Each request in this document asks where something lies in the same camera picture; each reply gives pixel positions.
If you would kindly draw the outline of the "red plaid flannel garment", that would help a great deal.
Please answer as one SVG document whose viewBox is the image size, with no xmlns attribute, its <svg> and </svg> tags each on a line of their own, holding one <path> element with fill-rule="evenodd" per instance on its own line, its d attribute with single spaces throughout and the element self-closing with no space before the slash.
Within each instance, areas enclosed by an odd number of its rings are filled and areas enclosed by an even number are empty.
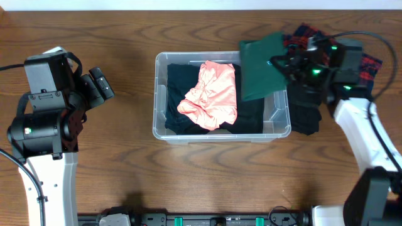
<svg viewBox="0 0 402 226">
<path fill-rule="evenodd" d="M 286 50 L 286 54 L 294 55 L 297 51 L 306 50 L 308 39 L 313 36 L 323 38 L 328 36 L 328 34 L 309 24 L 302 23 L 292 35 L 283 35 L 283 46 Z M 367 87 L 369 93 L 372 92 L 374 79 L 381 69 L 382 64 L 383 62 L 381 60 L 366 53 L 362 54 L 362 61 L 359 67 L 359 85 Z"/>
</svg>

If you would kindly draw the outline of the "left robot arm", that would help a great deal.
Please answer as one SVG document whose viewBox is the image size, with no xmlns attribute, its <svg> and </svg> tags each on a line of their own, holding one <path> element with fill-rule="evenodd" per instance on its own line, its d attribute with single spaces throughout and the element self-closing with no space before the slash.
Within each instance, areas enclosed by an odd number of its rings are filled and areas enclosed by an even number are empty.
<svg viewBox="0 0 402 226">
<path fill-rule="evenodd" d="M 113 98 L 114 91 L 99 67 L 84 74 L 81 61 L 59 46 L 28 57 L 22 66 L 30 91 L 20 98 L 7 137 L 29 224 L 78 225 L 78 136 L 87 111 Z"/>
</svg>

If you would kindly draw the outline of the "dark navy garment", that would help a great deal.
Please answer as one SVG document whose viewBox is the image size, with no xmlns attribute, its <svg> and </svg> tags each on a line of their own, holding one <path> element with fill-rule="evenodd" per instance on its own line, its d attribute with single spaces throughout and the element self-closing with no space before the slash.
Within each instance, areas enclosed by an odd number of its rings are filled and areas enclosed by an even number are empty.
<svg viewBox="0 0 402 226">
<path fill-rule="evenodd" d="M 209 132 L 177 110 L 179 103 L 185 99 L 185 94 L 196 86 L 199 70 L 200 67 L 193 65 L 172 63 L 167 66 L 168 100 L 165 128 L 176 135 L 204 135 Z"/>
</svg>

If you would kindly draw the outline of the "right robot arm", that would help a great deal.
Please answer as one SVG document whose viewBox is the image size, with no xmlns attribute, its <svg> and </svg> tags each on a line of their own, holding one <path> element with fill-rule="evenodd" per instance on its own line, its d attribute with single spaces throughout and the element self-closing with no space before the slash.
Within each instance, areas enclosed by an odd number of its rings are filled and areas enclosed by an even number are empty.
<svg viewBox="0 0 402 226">
<path fill-rule="evenodd" d="M 375 98 L 359 83 L 363 45 L 345 33 L 307 41 L 306 50 L 270 63 L 303 91 L 320 94 L 361 172 L 341 205 L 317 205 L 308 225 L 401 225 L 401 154 L 385 131 Z"/>
</svg>

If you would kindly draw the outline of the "pink garment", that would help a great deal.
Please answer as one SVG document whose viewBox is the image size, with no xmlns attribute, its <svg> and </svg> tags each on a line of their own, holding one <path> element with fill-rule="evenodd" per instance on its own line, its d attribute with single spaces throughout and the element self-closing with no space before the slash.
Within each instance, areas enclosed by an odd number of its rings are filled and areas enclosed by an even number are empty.
<svg viewBox="0 0 402 226">
<path fill-rule="evenodd" d="M 185 94 L 177 111 L 209 131 L 223 123 L 233 125 L 238 116 L 234 66 L 212 61 L 201 64 L 197 84 Z"/>
</svg>

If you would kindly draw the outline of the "clear plastic storage bin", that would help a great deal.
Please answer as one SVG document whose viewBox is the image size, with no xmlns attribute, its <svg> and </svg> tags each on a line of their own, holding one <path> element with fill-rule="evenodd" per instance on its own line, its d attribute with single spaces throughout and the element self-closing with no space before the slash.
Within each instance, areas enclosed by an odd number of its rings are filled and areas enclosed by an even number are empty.
<svg viewBox="0 0 402 226">
<path fill-rule="evenodd" d="M 240 65 L 238 51 L 161 52 L 155 58 L 155 91 L 153 104 L 153 135 L 169 144 L 204 142 L 252 142 L 268 143 L 287 137 L 291 132 L 290 113 L 286 90 L 280 90 L 264 99 L 263 131 L 257 134 L 231 134 L 226 130 L 214 130 L 206 135 L 177 135 L 165 127 L 168 107 L 168 70 L 171 63 L 201 66 L 210 60 L 217 63 Z"/>
</svg>

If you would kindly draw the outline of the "black mounting rail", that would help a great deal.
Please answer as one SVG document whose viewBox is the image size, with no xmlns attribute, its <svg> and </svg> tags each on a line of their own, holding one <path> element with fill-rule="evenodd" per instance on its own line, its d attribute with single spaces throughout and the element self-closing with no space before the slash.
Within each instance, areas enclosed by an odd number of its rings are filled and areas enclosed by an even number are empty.
<svg viewBox="0 0 402 226">
<path fill-rule="evenodd" d="M 275 207 L 267 213 L 181 214 L 167 212 L 135 212 L 124 207 L 113 207 L 98 215 L 78 215 L 79 225 L 130 226 L 308 226 L 312 224 L 309 212 Z"/>
</svg>

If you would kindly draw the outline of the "green garment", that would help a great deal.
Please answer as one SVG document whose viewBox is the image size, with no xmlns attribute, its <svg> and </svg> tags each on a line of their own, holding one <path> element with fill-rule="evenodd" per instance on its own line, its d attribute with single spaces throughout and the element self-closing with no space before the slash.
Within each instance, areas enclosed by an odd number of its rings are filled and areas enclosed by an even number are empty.
<svg viewBox="0 0 402 226">
<path fill-rule="evenodd" d="M 286 88 L 286 78 L 271 62 L 271 57 L 285 54 L 282 32 L 271 33 L 261 40 L 242 40 L 239 50 L 243 101 L 262 99 Z"/>
</svg>

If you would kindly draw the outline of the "large black garment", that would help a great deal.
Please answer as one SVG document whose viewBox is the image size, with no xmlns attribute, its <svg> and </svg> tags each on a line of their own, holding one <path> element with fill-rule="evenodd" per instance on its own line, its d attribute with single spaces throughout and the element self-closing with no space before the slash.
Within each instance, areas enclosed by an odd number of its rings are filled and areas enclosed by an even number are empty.
<svg viewBox="0 0 402 226">
<path fill-rule="evenodd" d="M 242 100 L 241 67 L 233 64 L 235 69 L 237 119 L 235 123 L 224 122 L 219 129 L 232 134 L 260 134 L 263 132 L 264 99 Z"/>
</svg>

